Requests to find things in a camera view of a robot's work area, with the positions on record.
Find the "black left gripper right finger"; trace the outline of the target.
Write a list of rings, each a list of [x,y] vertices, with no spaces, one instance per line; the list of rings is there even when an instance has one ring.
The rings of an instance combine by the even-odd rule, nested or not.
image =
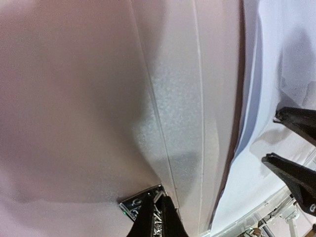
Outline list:
[[[162,236],[188,237],[171,197],[162,197],[161,201]]]

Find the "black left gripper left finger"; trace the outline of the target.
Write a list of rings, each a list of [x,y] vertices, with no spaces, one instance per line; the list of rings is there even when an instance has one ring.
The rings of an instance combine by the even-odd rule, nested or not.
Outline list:
[[[154,230],[154,199],[146,196],[139,214],[129,232],[129,237],[152,237]]]

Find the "brown paper folder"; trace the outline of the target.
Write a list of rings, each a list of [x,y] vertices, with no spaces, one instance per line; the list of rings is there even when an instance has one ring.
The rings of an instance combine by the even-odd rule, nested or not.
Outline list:
[[[209,230],[238,138],[241,0],[3,0],[0,234],[124,237],[163,185]]]

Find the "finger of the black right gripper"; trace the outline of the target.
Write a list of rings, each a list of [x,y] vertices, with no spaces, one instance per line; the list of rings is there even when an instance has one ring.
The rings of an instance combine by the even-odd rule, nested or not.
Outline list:
[[[279,123],[316,146],[316,111],[283,107],[276,110],[274,123]]]
[[[262,163],[281,179],[307,214],[316,212],[316,172],[293,161],[271,153],[261,159]]]

